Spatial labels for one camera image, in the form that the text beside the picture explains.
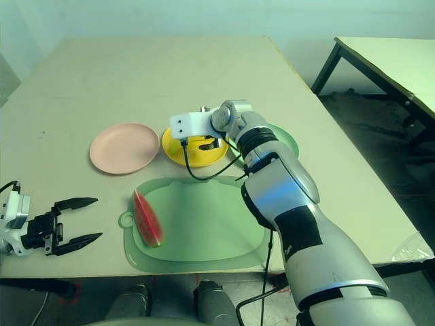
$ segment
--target green plate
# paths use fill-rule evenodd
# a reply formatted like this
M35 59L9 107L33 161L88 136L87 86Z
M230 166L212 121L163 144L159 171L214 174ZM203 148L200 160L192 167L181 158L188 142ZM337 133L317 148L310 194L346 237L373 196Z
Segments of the green plate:
M176 273L248 268L264 263L267 232L241 197L241 182L219 176L156 179L137 189L155 210L165 240L150 248L133 220L133 197L119 224L130 264L144 272Z
M285 143L293 151L296 157L299 156L299 146L294 138L291 136L291 134L286 132L283 128L275 126L273 124L268 124L268 127L273 131L279 141ZM234 148L230 147L230 149L234 156L239 155L239 152L236 151Z

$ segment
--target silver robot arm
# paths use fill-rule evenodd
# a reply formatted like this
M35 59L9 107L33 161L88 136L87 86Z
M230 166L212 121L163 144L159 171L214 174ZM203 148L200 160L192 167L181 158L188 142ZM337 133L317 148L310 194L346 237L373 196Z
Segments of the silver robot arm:
M171 128L177 127L173 137L193 135L185 122L194 126L195 114L171 118ZM201 116L201 132L228 135L237 144L248 175L243 200L260 225L279 234L301 311L298 324L415 325L404 306L389 298L387 285L357 245L320 211L314 180L251 105L226 101L207 115L206 123Z

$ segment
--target gray floor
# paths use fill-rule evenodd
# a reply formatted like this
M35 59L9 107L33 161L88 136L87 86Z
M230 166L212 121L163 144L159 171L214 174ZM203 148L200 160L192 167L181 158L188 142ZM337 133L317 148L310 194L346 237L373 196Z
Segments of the gray floor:
M431 212L435 207L435 164L409 164L404 160L410 155L404 145L422 127L402 127L406 112L393 101L367 99L352 92L322 100L434 248L435 220ZM425 145L420 151L430 153L434 150L431 146ZM261 274L75 279L72 281L80 285L77 301L64 303L50 295L37 325L83 325L101 320L115 297L137 283L146 284L152 292L152 316L195 320L192 292L200 280L206 279L222 284L235 304L261 292ZM406 306L417 326L435 325L435 291L421 272L387 278L386 282L392 297ZM0 287L0 325L30 325L43 298L44 293ZM242 309L247 326L259 325L259 307L260 303L255 303ZM295 325L296 313L286 289L266 299L264 324Z
M61 303L50 295L37 325L84 325L104 318L110 304L133 284L146 284L153 295L152 316L196 320L192 292L199 280L211 279L222 284L234 303L261 292L259 274L202 274L132 278L87 278L75 280L82 286L76 303ZM435 325L435 292L421 272L386 278L392 297L400 300L417 326ZM44 293L2 287L0 325L30 325L39 310ZM265 326L296 324L297 309L288 289L266 299ZM247 326L259 325L260 303L242 308Z

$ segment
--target metal table leg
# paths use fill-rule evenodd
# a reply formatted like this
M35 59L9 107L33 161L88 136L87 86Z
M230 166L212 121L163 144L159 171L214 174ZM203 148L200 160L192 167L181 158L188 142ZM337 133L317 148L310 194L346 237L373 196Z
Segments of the metal table leg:
M311 86L311 90L313 91L314 94L318 95L320 93L321 89L325 86L325 83L328 81L329 77L331 76L331 73L337 66L337 63L341 58L340 49L341 46L336 43L328 59L326 60L323 68L321 69L319 75L315 79L313 86Z
M0 285L53 292L65 299L74 297L76 290L73 283L53 278L2 278L0 279Z

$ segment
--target black cable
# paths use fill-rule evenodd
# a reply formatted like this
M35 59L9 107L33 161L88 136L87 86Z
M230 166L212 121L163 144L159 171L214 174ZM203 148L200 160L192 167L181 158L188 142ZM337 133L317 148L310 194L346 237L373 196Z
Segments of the black cable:
M239 160L239 158L241 157L241 155L238 155L233 161L231 161L227 166L225 166L222 170L217 171L214 175L211 175L210 177L205 177L205 178L200 178L197 177L196 175L193 174L192 170L190 169L190 165L189 165L189 159L188 159L188 150L187 150L187 142L182 141L181 142L181 146L183 147L183 152L184 152L184 162L186 163L186 168L188 169L189 174L192 176L192 178L199 180L199 181L206 181L206 180L210 180L214 177L217 177L218 175L220 175L222 172L224 172L227 168L229 168L230 166L232 166L235 162L237 162L237 160Z
M240 326L245 326L245 324L243 323L242 316L241 316L241 314L240 314L240 308L242 308L243 306L246 306L247 304L251 304L252 302L255 302L255 301L257 301L257 300L260 300L260 299L262 299L262 298L264 298L264 297L268 297L268 296L270 296L271 294L274 294L274 293L276 293L276 292L278 292L278 291L284 289L285 287L287 287L287 285L282 285L282 286L280 286L280 287L275 287L274 289L271 289L271 290L267 291L266 293L263 293L263 294L257 295L256 297L252 297L252 298L250 298L250 299L247 299L247 300L242 301L241 303L239 303L239 304L236 306L236 315L237 315L237 320L239 321Z
M2 192L4 189L10 187L11 185L15 186L17 183L18 183L17 180L13 180L13 181L6 183L3 187L0 188L0 192Z
M239 153L239 150L237 149L237 147L235 147L232 143L230 143L229 141L227 141L225 137L222 137L222 139L223 139L224 142L227 143L231 148L233 148L235 151L237 151L237 153Z
M266 267L264 268L264 274L263 274L263 290L262 294L266 293L266 281L267 281L267 270L269 269L269 261L271 260L271 253L272 253L272 246L273 246L273 231L271 230L271 235L269 237L269 249L267 252L267 259L266 259ZM260 317L260 326L263 326L263 319L264 319L264 298L261 299L261 317Z

